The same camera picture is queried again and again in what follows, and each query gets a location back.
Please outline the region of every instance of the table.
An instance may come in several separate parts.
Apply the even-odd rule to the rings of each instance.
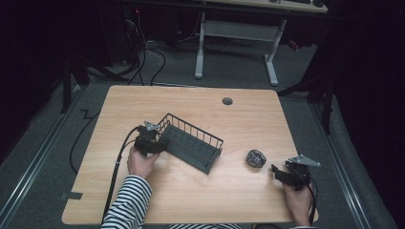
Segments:
[[[225,97],[233,103],[224,105]],[[162,153],[148,178],[154,193],[145,223],[291,221],[282,185],[269,171],[271,164],[282,168],[287,158],[297,156],[277,93],[113,86],[72,190],[83,196],[68,200],[64,223],[101,222],[117,153],[126,135],[145,120],[158,123],[167,113],[221,138],[223,150],[209,175]],[[252,149],[265,154],[263,168],[254,169],[245,162]],[[122,163],[113,201],[127,174]]]
[[[278,10],[299,10],[306,12],[328,12],[326,6],[322,8],[317,8],[313,4],[302,4],[289,1],[281,1],[277,3],[271,3],[268,0],[205,0],[206,3],[222,3],[222,4],[233,4],[241,5],[248,7],[258,7],[258,8],[270,8]],[[197,63],[196,63],[196,78],[203,77],[203,42],[206,35],[213,36],[222,36],[238,39],[250,39],[250,40],[259,40],[272,42],[272,46],[268,51],[268,54],[265,55],[265,63],[267,68],[268,77],[270,84],[273,86],[278,85],[277,75],[274,71],[273,58],[277,51],[277,47],[280,43],[280,39],[283,35],[283,31],[287,19],[282,19],[278,27],[269,27],[269,26],[259,26],[252,24],[244,23],[233,23],[233,22],[224,22],[216,20],[205,20],[205,13],[202,13],[202,20],[200,26],[200,46],[197,54]]]

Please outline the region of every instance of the desk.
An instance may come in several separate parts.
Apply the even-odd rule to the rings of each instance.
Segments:
[[[203,3],[213,2],[222,4],[234,4],[248,7],[258,8],[271,8],[278,10],[299,10],[306,12],[328,12],[326,6],[317,8],[313,4],[302,4],[289,1],[281,1],[280,3],[271,3],[268,0],[205,0]],[[202,20],[200,26],[200,46],[197,54],[196,63],[196,78],[203,77],[203,42],[206,35],[223,36],[239,39],[251,39],[272,42],[271,49],[268,54],[265,55],[265,62],[267,67],[267,73],[270,80],[270,84],[273,86],[278,85],[276,72],[274,71],[273,58],[277,51],[277,47],[280,43],[280,39],[283,35],[286,19],[282,19],[278,27],[259,26],[243,23],[231,23],[224,21],[205,20],[205,13],[202,13]]]
[[[230,97],[232,105],[224,105]],[[281,183],[270,165],[283,167],[297,152],[277,93],[270,90],[113,86],[62,216],[67,224],[101,222],[117,153],[131,129],[158,123],[167,113],[221,138],[221,155],[210,174],[162,153],[148,178],[154,193],[145,223],[291,221]],[[262,169],[247,165],[248,151],[267,158]],[[116,190],[128,174],[125,150]]]

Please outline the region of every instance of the gray carpet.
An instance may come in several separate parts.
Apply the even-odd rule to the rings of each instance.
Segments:
[[[157,51],[165,56],[165,65],[157,75],[155,85],[177,84],[199,87],[251,88],[281,91],[300,81],[315,47],[304,48],[298,52],[289,47],[281,46],[276,53],[274,66],[279,77],[279,86],[272,87],[266,75],[263,57],[258,54],[266,44],[261,43],[249,48],[241,45],[221,45],[208,47],[205,56],[204,77],[196,80],[194,68],[196,47],[187,43],[177,48],[161,46]],[[143,82],[146,84],[163,64],[163,58],[157,53],[146,53],[146,61],[142,70]],[[123,67],[116,66],[114,71]],[[66,117],[64,125],[55,137],[50,153],[37,175],[29,192],[19,205],[10,221],[9,228],[97,228],[98,225],[65,225],[61,216],[66,200],[60,195],[69,192],[75,181],[75,173],[69,164],[69,154],[76,137],[89,121],[83,118],[96,114],[104,101],[109,87],[117,82],[108,78],[93,78],[87,88],[79,90],[77,102]],[[134,85],[139,85],[137,78]],[[53,94],[52,100],[32,120],[29,130],[21,138],[9,158],[0,167],[0,206],[5,206],[19,179],[29,167],[32,159],[41,147],[42,142],[53,124],[60,118],[61,87]],[[318,211],[320,218],[314,225],[322,228],[361,228],[358,219],[353,215],[344,192],[344,184],[335,169],[330,144],[340,156],[345,172],[349,175],[354,190],[358,194],[361,206],[370,225],[363,228],[396,228],[390,214],[373,187],[367,172],[346,131],[339,113],[337,103],[333,103],[330,120],[331,135],[325,136],[316,118],[318,105],[310,105],[304,97],[305,93],[294,93],[281,97],[288,126],[299,154],[309,156],[321,162],[321,168],[311,169],[313,178],[319,188]],[[74,166],[78,168],[83,158],[96,121],[85,129],[74,149]],[[291,223],[277,224],[289,228]]]

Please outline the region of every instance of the wire basket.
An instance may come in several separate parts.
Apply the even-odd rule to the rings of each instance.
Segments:
[[[223,140],[172,114],[167,114],[159,125],[158,141],[169,142],[168,153],[209,174],[221,154]]]

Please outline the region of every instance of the striped shirt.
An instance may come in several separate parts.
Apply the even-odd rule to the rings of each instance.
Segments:
[[[149,183],[137,176],[128,176],[104,217],[101,228],[140,229],[146,216],[152,189]],[[239,224],[173,224],[167,229],[243,229]]]

